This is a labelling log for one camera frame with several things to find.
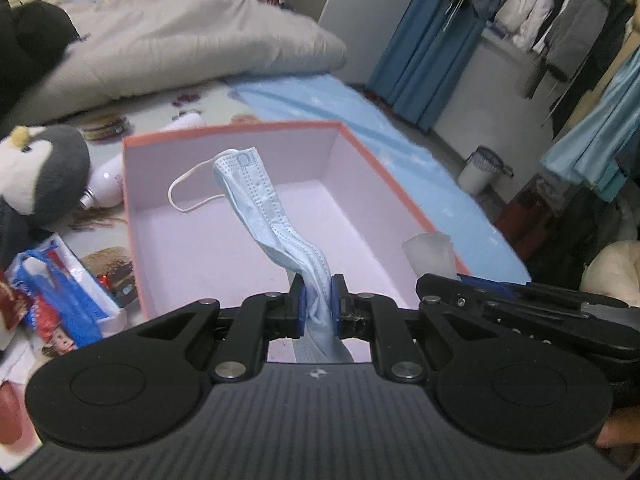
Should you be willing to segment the white tissue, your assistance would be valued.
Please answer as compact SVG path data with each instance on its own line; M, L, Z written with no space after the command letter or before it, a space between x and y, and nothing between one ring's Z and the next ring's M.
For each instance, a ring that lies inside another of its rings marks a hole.
M434 274L450 280L458 279L454 245L448 235L420 233L406 240L402 250L418 278Z

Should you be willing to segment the blue white tissue pack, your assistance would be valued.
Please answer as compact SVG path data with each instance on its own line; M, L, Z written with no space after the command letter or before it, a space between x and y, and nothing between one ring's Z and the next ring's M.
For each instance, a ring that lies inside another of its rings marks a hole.
M127 313L58 234L20 252L10 283L30 300L26 325L48 358L64 356L125 329Z

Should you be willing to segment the light blue face mask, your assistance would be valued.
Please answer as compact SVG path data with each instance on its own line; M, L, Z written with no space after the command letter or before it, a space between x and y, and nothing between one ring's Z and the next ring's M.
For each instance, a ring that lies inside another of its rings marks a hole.
M205 167L212 170L217 193L189 207L177 205L175 188ZM244 150L230 148L199 162L171 182L167 198L171 207L183 214L218 198L228 200L262 252L277 266L303 279L305 325L302 338L294 344L296 360L299 363L351 363L354 360L334 333L331 271L326 256L292 225L254 146Z

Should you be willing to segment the cream plush toy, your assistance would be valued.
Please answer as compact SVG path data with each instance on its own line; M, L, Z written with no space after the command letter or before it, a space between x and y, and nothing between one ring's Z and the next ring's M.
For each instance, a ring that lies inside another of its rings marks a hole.
M603 248L586 267L579 289L639 307L638 240L619 240Z

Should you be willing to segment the light blue bed sheet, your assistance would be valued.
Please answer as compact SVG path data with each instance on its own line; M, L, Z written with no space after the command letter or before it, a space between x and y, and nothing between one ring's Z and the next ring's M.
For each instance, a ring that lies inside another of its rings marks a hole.
M342 122L435 228L451 238L457 255L473 275L518 284L530 280L522 260L435 155L409 140L382 110L355 89L332 75L237 76L227 78L226 83L265 122Z

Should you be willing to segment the fruit print plastic mat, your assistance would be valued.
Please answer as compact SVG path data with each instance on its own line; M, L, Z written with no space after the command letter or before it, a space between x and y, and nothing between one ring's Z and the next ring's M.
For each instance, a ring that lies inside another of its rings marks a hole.
M209 126L228 125L255 119L253 111L232 96L223 81L214 80L199 86L120 100L91 112L70 118L73 126L88 124L102 116L122 116L129 120L130 136L140 136L167 128L179 116L198 113ZM86 211L70 216L50 229L64 240L78 257L85 258L104 249L115 252L129 248L124 207L101 212ZM40 352L42 342L21 326L1 358L1 468L11 471L40 447L40 441L25 408L26 382L47 358Z

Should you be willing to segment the light blue hanging garment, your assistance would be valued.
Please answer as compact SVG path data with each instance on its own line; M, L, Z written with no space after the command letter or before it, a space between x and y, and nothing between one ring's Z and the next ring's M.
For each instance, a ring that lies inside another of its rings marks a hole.
M555 177L610 202L627 181L615 157L639 128L639 53L616 72L597 106L541 157Z

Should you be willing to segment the white waste bin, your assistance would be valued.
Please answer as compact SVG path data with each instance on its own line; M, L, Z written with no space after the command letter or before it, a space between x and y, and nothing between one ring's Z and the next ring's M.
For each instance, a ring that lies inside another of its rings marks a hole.
M500 177L511 179L513 168L487 146L480 145L465 159L457 184L465 193L477 196Z

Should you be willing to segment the white spray bottle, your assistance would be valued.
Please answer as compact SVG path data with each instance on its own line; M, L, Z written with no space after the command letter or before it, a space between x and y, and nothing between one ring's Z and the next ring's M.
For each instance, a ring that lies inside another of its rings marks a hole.
M195 112L172 120L160 132L205 127L206 122ZM91 171L79 205L82 209L111 209L124 201L124 162L118 154Z

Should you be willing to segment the red snack wrapper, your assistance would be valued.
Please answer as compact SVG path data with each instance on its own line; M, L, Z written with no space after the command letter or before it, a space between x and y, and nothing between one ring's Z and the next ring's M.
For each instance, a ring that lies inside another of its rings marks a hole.
M1 273L0 309L2 332L12 332L12 330L22 322L29 308L29 296L14 288L6 279L4 273Z

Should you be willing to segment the grey white penguin plush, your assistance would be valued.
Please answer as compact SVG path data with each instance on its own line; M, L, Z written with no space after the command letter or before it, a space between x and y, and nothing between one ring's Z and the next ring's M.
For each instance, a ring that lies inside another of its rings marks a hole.
M89 172L87 143L72 126L17 126L1 140L2 270L76 209Z

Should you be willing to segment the blue curtain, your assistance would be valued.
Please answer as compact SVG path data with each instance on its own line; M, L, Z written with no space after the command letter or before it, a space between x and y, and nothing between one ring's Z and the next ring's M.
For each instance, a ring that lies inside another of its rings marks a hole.
M466 0L411 0L366 89L406 122L433 127L483 29Z

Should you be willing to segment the hanging grey clothes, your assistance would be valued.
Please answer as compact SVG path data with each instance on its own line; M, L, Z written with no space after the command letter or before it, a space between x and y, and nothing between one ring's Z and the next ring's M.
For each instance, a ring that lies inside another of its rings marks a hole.
M572 80L608 19L613 0L462 0L514 47L533 53L540 74Z

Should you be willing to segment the grey quilt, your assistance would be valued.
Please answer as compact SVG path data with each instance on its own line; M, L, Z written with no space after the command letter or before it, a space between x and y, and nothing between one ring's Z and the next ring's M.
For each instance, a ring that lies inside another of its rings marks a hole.
M63 3L79 32L3 127L53 122L108 103L231 75L327 73L346 46L312 18L258 0Z

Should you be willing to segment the black garment pile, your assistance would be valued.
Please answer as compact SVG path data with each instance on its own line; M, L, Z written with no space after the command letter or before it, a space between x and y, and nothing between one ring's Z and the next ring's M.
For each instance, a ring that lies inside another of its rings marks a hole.
M78 39L72 20L59 6L42 0L11 6L1 0L1 118L58 66Z

